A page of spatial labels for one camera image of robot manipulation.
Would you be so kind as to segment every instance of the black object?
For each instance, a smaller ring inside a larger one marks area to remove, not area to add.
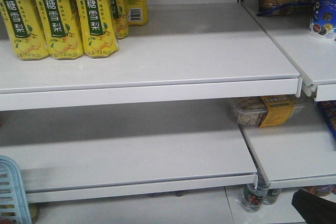
[[[293,195],[292,205],[307,224],[335,224],[336,203],[322,199],[304,190]]]

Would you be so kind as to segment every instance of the white shelf surface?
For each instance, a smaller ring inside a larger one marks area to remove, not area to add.
[[[18,163],[30,202],[252,183],[256,168],[226,106],[215,99],[2,112],[1,154]]]
[[[306,223],[291,204],[293,194],[301,188],[283,189],[273,205],[262,205],[260,210],[254,213],[246,212],[240,205],[243,189],[243,186],[225,187],[235,224]],[[335,194],[330,194],[322,198],[336,202]]]
[[[336,43],[309,34],[311,15],[258,17],[258,0],[246,0],[245,6],[298,69],[305,93],[316,101],[336,100]]]
[[[233,224],[224,188],[42,204],[36,224]]]
[[[270,188],[336,184],[336,141],[316,106],[280,126],[241,129]]]
[[[0,111],[293,94],[299,72],[235,3],[150,6],[107,59],[21,61],[0,33]]]

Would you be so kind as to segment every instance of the bottle label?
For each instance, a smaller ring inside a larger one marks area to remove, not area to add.
[[[252,205],[259,206],[263,203],[264,197],[253,194],[247,187],[245,187],[243,195]]]

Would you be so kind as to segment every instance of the plastic food container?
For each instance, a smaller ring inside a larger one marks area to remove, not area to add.
[[[305,95],[299,98],[295,95],[288,95],[287,97],[293,103],[293,111],[289,118],[313,104]],[[246,127],[259,127],[268,113],[261,97],[232,98],[230,99],[230,107],[237,123]]]
[[[5,156],[0,156],[0,206],[0,219],[32,224],[20,169]]]

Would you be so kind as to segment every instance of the ice sugar pear drink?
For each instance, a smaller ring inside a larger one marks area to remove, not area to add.
[[[46,36],[47,48],[56,59],[83,55],[75,0],[35,0]]]
[[[127,8],[125,0],[110,0],[112,16],[115,28],[120,39],[125,38],[129,33],[127,22]]]
[[[40,60],[49,55],[34,0],[0,0],[0,12],[20,59]]]
[[[87,55],[105,58],[119,50],[109,0],[76,0]]]

